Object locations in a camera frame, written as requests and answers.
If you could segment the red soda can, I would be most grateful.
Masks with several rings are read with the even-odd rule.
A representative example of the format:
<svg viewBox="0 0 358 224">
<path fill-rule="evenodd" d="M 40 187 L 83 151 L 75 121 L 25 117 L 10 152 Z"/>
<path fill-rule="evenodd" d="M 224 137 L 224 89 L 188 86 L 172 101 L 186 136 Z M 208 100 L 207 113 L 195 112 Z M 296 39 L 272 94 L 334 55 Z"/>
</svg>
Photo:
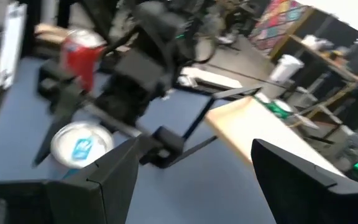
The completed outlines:
<svg viewBox="0 0 358 224">
<path fill-rule="evenodd" d="M 90 92 L 94 86 L 94 73 L 99 66 L 99 56 L 105 40 L 86 29 L 73 29 L 64 38 L 60 49 L 60 65 L 80 79 L 82 88 Z"/>
</svg>

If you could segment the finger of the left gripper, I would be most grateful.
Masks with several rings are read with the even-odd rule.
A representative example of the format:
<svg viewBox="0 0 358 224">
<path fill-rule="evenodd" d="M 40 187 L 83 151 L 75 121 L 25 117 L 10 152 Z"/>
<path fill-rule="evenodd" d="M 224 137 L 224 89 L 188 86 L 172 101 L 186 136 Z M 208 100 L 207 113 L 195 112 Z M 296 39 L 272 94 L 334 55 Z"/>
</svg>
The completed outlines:
<svg viewBox="0 0 358 224">
<path fill-rule="evenodd" d="M 49 113 L 53 114 L 66 87 L 73 87 L 75 96 L 83 93 L 79 78 L 53 59 L 46 60 L 39 68 L 37 93 L 49 101 Z"/>
</svg>

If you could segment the blue silver Red Bull can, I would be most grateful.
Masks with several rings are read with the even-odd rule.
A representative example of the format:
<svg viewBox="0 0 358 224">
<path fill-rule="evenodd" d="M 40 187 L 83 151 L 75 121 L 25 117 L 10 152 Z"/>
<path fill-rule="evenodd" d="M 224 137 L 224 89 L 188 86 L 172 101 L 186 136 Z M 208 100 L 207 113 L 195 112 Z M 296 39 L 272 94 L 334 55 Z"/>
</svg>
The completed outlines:
<svg viewBox="0 0 358 224">
<path fill-rule="evenodd" d="M 62 179 L 90 165 L 114 148 L 112 134 L 90 121 L 72 122 L 60 129 L 50 143 L 50 176 Z"/>
</svg>

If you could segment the green Sprite can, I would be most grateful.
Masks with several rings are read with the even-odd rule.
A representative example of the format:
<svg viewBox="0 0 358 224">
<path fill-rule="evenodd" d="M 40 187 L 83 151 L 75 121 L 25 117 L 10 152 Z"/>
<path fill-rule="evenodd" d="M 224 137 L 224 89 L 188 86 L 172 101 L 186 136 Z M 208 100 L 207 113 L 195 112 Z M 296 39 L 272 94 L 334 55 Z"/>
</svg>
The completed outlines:
<svg viewBox="0 0 358 224">
<path fill-rule="evenodd" d="M 282 100 L 272 100 L 265 105 L 276 117 L 280 119 L 287 119 L 293 114 L 293 109 L 290 105 Z"/>
</svg>

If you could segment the wooden shelving unit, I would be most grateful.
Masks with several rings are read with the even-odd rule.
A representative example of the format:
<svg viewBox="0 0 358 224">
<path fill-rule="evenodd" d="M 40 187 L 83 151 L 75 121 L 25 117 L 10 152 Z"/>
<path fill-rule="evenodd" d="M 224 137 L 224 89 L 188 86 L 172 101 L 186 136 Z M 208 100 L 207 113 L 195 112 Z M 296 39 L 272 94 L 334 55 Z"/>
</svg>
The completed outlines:
<svg viewBox="0 0 358 224">
<path fill-rule="evenodd" d="M 335 47 L 349 47 L 351 52 L 342 57 L 331 58 L 332 50 L 313 50 L 303 44 L 301 40 L 306 35 L 327 39 Z M 354 81 L 354 77 L 358 76 L 357 38 L 358 31 L 354 28 L 339 21 L 332 14 L 307 6 L 302 10 L 300 18 L 290 26 L 282 40 L 279 40 L 269 53 L 273 62 L 277 62 L 282 55 L 291 54 L 304 63 L 304 67 L 292 76 L 293 83 L 277 98 L 288 101 L 298 87 L 310 87 L 324 73 L 331 75 L 328 80 L 338 83 L 342 80 Z"/>
</svg>

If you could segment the wooden shelf black metal frame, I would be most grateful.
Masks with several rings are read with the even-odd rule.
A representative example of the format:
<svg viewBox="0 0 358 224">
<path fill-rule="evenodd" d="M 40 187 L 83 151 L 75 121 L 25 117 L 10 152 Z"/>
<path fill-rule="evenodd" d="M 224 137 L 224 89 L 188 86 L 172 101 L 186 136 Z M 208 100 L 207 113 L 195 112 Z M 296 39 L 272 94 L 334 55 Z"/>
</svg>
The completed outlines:
<svg viewBox="0 0 358 224">
<path fill-rule="evenodd" d="M 186 150 L 179 158 L 169 163 L 168 167 L 184 160 L 215 139 L 221 139 L 246 164 L 252 164 L 252 141 L 262 139 L 334 174 L 344 175 L 253 96 L 245 96 L 219 106 L 214 106 L 218 95 L 208 98 L 180 90 L 173 94 L 173 98 L 173 112 L 178 115 L 175 121 L 188 119 L 189 116 L 185 113 L 188 110 L 195 116 L 185 132 L 186 138 L 198 129 L 200 123 L 206 123 L 213 130 L 214 136 Z"/>
</svg>

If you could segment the colourful patterned panel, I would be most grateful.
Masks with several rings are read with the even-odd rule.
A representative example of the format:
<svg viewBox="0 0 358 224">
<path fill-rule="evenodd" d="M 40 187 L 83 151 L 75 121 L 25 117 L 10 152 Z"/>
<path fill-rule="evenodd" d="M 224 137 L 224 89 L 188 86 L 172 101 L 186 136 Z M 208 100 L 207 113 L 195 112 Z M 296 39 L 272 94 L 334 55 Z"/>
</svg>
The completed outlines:
<svg viewBox="0 0 358 224">
<path fill-rule="evenodd" d="M 307 8 L 297 0 L 272 0 L 249 36 L 251 44 L 268 55 Z"/>
</svg>

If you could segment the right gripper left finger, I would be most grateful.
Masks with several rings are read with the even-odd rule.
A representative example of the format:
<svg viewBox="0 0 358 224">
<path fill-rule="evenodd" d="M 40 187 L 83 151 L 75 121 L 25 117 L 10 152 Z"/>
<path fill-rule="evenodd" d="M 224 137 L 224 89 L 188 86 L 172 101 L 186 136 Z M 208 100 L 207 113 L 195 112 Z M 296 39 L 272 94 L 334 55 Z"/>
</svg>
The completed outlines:
<svg viewBox="0 0 358 224">
<path fill-rule="evenodd" d="M 138 145 L 127 140 L 62 180 L 0 181 L 0 224 L 125 224 Z"/>
</svg>

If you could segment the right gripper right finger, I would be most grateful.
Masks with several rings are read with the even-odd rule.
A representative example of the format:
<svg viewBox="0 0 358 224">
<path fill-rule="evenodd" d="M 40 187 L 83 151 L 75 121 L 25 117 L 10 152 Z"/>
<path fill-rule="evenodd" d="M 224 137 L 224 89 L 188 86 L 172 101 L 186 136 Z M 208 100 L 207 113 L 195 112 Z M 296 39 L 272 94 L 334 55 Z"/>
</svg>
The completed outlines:
<svg viewBox="0 0 358 224">
<path fill-rule="evenodd" d="M 252 163 L 277 224 L 358 224 L 358 182 L 262 139 Z"/>
</svg>

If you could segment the white bin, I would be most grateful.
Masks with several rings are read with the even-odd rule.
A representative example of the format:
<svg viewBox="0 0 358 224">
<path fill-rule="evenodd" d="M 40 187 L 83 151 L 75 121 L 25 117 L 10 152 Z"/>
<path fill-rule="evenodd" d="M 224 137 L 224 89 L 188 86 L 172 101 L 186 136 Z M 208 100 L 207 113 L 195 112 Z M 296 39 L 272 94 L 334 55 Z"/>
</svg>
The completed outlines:
<svg viewBox="0 0 358 224">
<path fill-rule="evenodd" d="M 269 76 L 269 80 L 274 83 L 284 84 L 299 69 L 304 67 L 304 63 L 298 58 L 284 54 L 278 60 L 276 67 Z"/>
</svg>

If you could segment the silver frame bracket strip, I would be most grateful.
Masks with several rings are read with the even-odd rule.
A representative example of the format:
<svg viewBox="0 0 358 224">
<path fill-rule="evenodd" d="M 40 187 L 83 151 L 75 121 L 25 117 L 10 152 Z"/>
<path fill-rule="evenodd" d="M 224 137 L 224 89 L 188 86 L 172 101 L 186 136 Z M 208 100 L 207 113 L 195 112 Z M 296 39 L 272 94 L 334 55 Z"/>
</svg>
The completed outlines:
<svg viewBox="0 0 358 224">
<path fill-rule="evenodd" d="M 7 6 L 0 44 L 0 88 L 13 83 L 22 52 L 27 5 L 14 1 Z"/>
</svg>

